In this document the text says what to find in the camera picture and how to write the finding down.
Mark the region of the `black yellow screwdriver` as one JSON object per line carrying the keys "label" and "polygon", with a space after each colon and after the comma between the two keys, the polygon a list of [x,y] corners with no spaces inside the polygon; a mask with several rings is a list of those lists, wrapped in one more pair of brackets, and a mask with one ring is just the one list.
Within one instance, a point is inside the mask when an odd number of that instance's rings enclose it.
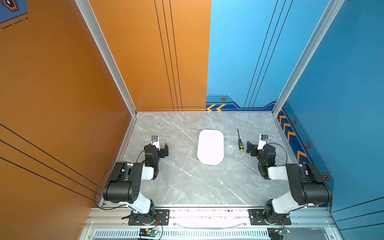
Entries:
{"label": "black yellow screwdriver", "polygon": [[243,151],[243,150],[244,150],[243,142],[242,142],[242,140],[241,140],[241,138],[240,138],[240,132],[239,132],[239,130],[237,130],[237,131],[238,131],[238,145],[239,145],[239,150],[240,150],[240,151]]}

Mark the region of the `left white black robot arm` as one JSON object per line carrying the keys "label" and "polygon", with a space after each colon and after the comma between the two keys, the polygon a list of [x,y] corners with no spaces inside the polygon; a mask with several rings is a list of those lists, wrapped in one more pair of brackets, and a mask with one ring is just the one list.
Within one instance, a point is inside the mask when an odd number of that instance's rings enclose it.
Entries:
{"label": "left white black robot arm", "polygon": [[103,190],[103,199],[130,208],[129,219],[150,225],[156,220],[155,205],[140,192],[141,182],[157,178],[160,159],[169,155],[169,146],[165,144],[159,149],[149,144],[144,147],[144,153],[145,159],[141,163],[129,166],[126,162],[119,162],[113,166]]}

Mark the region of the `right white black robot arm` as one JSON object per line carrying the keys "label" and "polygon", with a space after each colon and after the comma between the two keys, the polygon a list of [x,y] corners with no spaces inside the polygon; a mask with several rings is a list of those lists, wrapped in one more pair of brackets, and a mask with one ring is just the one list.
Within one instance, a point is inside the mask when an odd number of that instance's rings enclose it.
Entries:
{"label": "right white black robot arm", "polygon": [[271,144],[247,142],[247,153],[259,161],[258,169],[265,180],[287,181],[290,190],[267,201],[263,212],[253,214],[268,225],[286,224],[290,213],[307,206],[332,201],[332,191],[314,164],[276,165],[276,148]]}

